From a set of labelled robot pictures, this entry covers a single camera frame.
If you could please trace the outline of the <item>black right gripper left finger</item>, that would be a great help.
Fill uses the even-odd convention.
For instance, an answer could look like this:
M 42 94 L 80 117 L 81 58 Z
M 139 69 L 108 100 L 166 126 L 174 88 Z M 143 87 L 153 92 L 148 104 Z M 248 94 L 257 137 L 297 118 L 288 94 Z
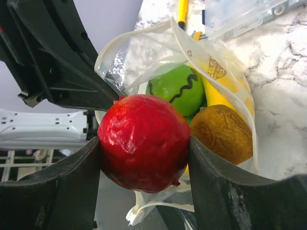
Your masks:
M 2 230 L 91 230 L 100 166 L 99 139 L 18 181 L 0 184 Z

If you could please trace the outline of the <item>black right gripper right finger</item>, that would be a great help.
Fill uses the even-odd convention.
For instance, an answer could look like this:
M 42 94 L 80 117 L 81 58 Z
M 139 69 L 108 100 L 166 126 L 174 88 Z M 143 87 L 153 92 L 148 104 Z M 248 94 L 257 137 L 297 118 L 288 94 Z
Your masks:
M 304 230 L 307 177 L 275 181 L 247 172 L 190 138 L 189 176 L 200 230 Z

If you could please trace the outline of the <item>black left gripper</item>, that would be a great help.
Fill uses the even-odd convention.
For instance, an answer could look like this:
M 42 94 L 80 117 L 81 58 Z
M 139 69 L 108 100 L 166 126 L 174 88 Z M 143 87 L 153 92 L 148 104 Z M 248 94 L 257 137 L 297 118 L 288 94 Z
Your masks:
M 1 1 L 0 59 L 26 105 L 106 111 L 118 94 L 94 72 L 97 57 L 73 1 Z

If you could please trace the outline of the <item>small orange fruit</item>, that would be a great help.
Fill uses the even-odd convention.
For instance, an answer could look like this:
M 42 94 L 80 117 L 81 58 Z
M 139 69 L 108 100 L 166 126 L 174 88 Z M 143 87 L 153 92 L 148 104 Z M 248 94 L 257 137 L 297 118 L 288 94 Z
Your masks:
M 199 111 L 190 129 L 205 147 L 234 165 L 253 156 L 250 128 L 238 113 L 225 105 L 212 105 Z

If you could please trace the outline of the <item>red round fruit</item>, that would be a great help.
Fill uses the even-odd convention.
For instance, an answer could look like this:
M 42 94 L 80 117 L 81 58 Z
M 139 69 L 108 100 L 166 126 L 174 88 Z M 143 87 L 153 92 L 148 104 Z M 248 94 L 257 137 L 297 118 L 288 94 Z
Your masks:
M 98 128 L 101 170 L 130 190 L 179 186 L 190 135 L 185 118 L 162 98 L 138 94 L 114 101 Z

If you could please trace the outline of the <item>clear zip top bag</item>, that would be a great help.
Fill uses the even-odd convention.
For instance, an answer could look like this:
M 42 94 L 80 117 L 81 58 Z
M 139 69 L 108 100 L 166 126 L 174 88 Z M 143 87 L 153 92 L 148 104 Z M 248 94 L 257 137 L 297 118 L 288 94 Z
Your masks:
M 170 19 L 113 39 L 94 70 L 119 94 L 97 118 L 101 169 L 134 191 L 126 215 L 131 226 L 156 206 L 194 211 L 191 136 L 215 156 L 258 173 L 254 100 L 221 42 L 196 41 Z

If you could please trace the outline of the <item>small green watermelon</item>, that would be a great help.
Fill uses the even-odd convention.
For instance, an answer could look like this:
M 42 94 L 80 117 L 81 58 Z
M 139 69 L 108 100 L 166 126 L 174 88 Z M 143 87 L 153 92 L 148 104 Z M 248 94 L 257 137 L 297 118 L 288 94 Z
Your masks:
M 180 65 L 148 81 L 146 94 L 167 100 L 184 117 L 197 112 L 205 95 L 201 77 L 188 65 Z

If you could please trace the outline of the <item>yellow banana bunch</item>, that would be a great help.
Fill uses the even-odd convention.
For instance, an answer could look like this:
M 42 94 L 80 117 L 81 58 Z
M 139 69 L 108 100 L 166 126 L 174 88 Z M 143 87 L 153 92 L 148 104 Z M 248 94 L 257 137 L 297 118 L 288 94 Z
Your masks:
M 203 71 L 205 71 L 212 79 L 218 81 L 231 92 L 239 97 L 251 113 L 252 118 L 255 118 L 254 99 L 251 94 L 251 89 L 248 81 L 243 73 L 242 65 L 238 61 L 227 63 L 227 68 L 223 68 L 213 57 L 206 61 L 193 60 Z M 216 89 L 201 73 L 196 72 L 197 76 L 202 78 L 207 106 L 223 104 L 233 109 L 239 115 L 242 115 L 235 107 L 233 102 L 230 102 L 220 90 Z

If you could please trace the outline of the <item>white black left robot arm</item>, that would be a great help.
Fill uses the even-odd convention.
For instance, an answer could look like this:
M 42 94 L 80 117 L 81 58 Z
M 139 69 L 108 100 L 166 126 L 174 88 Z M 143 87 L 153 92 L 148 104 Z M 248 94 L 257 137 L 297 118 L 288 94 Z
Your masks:
M 29 107 L 43 100 L 65 114 L 1 110 L 0 146 L 77 149 L 97 134 L 94 111 L 106 111 L 117 92 L 94 71 L 95 50 L 71 0 L 3 0 L 0 59 Z

